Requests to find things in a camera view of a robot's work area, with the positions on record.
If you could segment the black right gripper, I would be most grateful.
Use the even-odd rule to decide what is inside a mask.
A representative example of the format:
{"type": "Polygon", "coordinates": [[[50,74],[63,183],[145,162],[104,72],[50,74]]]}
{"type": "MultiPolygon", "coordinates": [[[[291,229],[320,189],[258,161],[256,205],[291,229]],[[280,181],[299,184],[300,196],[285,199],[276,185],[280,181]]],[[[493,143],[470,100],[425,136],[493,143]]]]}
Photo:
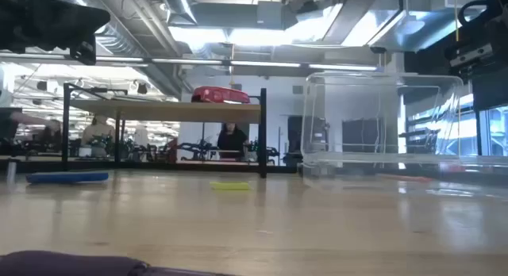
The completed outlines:
{"type": "Polygon", "coordinates": [[[444,51],[451,75],[470,78],[508,67],[508,0],[468,2],[456,21],[456,41],[444,51]]]}

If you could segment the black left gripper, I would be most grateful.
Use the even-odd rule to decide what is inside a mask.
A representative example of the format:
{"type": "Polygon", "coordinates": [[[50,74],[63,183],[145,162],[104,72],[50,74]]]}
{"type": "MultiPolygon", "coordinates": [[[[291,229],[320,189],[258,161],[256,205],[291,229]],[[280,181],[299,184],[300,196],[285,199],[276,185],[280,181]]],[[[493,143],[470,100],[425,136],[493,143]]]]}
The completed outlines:
{"type": "Polygon", "coordinates": [[[110,22],[103,9],[60,0],[0,0],[0,51],[26,52],[26,48],[70,48],[72,59],[96,64],[95,32],[110,22]],[[33,26],[37,38],[26,31],[33,26]]]}

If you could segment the clear plastic pencil box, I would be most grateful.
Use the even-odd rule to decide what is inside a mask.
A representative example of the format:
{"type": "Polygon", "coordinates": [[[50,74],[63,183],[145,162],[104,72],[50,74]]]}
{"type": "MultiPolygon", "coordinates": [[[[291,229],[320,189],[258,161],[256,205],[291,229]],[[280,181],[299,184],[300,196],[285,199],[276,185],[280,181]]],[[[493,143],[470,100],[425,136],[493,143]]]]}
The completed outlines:
{"type": "Polygon", "coordinates": [[[357,86],[346,86],[343,79],[330,77],[340,72],[315,73],[306,80],[303,100],[303,117],[325,118],[329,123],[329,149],[341,152],[342,122],[357,119],[381,119],[383,131],[379,153],[397,157],[388,162],[345,162],[329,154],[311,155],[303,152],[299,173],[311,186],[337,189],[342,186],[375,186],[385,178],[377,176],[384,170],[430,170],[453,171],[460,168],[460,153],[449,151],[453,137],[459,132],[461,79],[454,76],[385,74],[381,86],[366,79],[353,79],[357,86]],[[398,135],[417,129],[440,129],[435,154],[399,153],[402,144],[398,135]],[[373,168],[378,171],[371,176],[328,176],[324,173],[302,173],[304,168],[373,168]]]}

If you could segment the blue handled scissors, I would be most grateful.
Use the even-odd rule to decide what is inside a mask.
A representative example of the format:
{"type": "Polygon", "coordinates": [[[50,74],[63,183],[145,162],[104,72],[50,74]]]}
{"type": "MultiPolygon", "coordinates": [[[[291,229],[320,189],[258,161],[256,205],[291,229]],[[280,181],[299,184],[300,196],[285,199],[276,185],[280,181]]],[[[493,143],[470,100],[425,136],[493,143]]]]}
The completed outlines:
{"type": "Polygon", "coordinates": [[[76,184],[82,182],[104,182],[109,178],[107,172],[52,172],[35,173],[26,176],[30,184],[76,184]]]}

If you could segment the orange pencil pink eraser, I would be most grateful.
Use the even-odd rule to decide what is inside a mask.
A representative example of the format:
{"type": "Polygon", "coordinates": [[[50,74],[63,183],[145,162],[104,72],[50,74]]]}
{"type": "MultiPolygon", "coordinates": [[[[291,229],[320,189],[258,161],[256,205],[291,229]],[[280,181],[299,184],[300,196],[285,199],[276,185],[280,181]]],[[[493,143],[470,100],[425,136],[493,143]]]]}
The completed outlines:
{"type": "Polygon", "coordinates": [[[408,176],[408,175],[400,175],[400,174],[377,174],[377,176],[381,178],[393,179],[397,181],[404,182],[431,182],[433,179],[423,176],[408,176]]]}

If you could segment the black monitor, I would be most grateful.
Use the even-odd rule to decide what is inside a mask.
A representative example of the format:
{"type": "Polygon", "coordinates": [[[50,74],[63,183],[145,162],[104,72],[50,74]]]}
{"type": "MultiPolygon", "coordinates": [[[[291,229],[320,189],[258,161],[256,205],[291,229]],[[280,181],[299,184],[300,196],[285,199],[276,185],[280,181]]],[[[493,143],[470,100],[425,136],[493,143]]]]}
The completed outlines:
{"type": "Polygon", "coordinates": [[[15,137],[19,122],[12,115],[21,112],[21,108],[0,107],[0,146],[9,144],[15,137]]]}

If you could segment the wooden shelf board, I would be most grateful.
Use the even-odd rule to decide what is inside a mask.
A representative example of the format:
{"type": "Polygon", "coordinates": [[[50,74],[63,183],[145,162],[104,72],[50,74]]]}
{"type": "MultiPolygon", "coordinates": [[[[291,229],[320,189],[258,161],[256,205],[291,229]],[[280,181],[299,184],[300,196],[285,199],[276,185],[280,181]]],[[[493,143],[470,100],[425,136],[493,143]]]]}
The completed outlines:
{"type": "Polygon", "coordinates": [[[121,100],[71,100],[77,109],[108,118],[130,121],[235,122],[259,124],[260,105],[190,102],[135,102],[121,100]]]}

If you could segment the black perforated rack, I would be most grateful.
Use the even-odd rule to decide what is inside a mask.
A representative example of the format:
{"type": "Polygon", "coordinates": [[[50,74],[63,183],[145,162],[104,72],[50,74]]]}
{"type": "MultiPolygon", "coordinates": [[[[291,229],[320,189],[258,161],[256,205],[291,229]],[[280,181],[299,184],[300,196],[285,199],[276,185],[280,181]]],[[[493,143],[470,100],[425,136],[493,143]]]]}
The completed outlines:
{"type": "Polygon", "coordinates": [[[424,128],[400,133],[398,140],[402,144],[398,146],[398,152],[406,154],[435,154],[439,132],[440,129],[424,128]]]}

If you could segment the red stapler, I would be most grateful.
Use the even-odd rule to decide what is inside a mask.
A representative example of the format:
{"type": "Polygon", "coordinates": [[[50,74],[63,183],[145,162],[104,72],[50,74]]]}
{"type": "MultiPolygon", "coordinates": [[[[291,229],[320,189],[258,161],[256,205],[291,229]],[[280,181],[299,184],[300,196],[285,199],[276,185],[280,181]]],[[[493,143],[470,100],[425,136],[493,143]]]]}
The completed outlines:
{"type": "Polygon", "coordinates": [[[191,97],[192,102],[209,103],[230,103],[230,104],[249,104],[249,96],[240,90],[234,90],[219,86],[200,86],[197,87],[191,97]]]}

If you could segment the black folding panel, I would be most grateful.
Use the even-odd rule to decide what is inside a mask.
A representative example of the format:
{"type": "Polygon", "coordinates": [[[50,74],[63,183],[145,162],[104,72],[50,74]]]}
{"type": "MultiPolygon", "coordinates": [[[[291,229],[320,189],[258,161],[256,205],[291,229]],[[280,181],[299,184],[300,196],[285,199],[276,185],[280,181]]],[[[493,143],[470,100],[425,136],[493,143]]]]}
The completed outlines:
{"type": "Polygon", "coordinates": [[[381,119],[357,119],[342,122],[344,152],[374,153],[378,151],[383,131],[381,119]]]}

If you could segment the long ceiling light bar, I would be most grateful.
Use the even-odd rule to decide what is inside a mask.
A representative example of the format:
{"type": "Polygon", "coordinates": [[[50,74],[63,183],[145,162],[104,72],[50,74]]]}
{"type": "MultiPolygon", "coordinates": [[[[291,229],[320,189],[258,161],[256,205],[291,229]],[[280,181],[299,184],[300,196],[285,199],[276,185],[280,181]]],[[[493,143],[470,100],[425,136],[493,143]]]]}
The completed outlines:
{"type": "MultiPolygon", "coordinates": [[[[77,64],[78,60],[65,54],[0,52],[0,60],[16,63],[62,63],[77,64]]],[[[149,64],[177,64],[191,66],[225,66],[225,67],[283,67],[303,68],[323,71],[380,71],[379,67],[349,65],[349,64],[322,64],[322,63],[289,63],[289,62],[263,62],[248,60],[220,60],[220,59],[182,59],[182,58],[140,58],[120,56],[97,56],[95,66],[111,67],[146,67],[149,64]]]]}

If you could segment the black cabinet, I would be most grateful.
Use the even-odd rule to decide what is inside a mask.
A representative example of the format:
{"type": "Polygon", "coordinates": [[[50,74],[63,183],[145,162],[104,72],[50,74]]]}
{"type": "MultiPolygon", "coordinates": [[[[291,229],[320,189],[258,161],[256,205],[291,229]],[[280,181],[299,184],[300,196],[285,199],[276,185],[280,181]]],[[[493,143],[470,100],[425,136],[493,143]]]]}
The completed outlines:
{"type": "Polygon", "coordinates": [[[320,117],[289,116],[287,138],[287,152],[283,161],[288,167],[296,167],[302,162],[303,152],[329,149],[329,123],[320,117]]]}

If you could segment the black metal table frame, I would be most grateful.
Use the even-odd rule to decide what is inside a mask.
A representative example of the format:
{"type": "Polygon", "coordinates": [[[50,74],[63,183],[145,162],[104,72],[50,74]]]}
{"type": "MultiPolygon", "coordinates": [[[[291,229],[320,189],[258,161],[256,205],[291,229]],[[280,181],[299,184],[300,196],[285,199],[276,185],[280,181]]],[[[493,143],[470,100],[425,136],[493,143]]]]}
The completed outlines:
{"type": "MultiPolygon", "coordinates": [[[[53,171],[86,171],[86,170],[161,170],[161,171],[216,171],[216,172],[241,172],[241,173],[258,173],[258,166],[249,165],[214,165],[214,164],[167,164],[167,163],[134,163],[134,162],[121,162],[116,164],[111,161],[69,161],[63,165],[60,161],[21,161],[17,162],[17,170],[21,173],[35,173],[35,172],[53,172],[53,171]]],[[[371,176],[378,173],[373,168],[359,168],[359,167],[346,167],[346,168],[331,168],[331,167],[317,167],[317,168],[304,168],[302,173],[324,173],[328,176],[338,176],[345,174],[349,176],[371,176]]],[[[396,176],[407,177],[424,177],[431,178],[436,181],[442,182],[456,182],[469,185],[485,185],[485,186],[498,186],[508,188],[508,174],[501,174],[499,172],[470,172],[470,171],[452,171],[452,172],[438,172],[430,170],[384,170],[384,174],[393,174],[396,176]]]]}

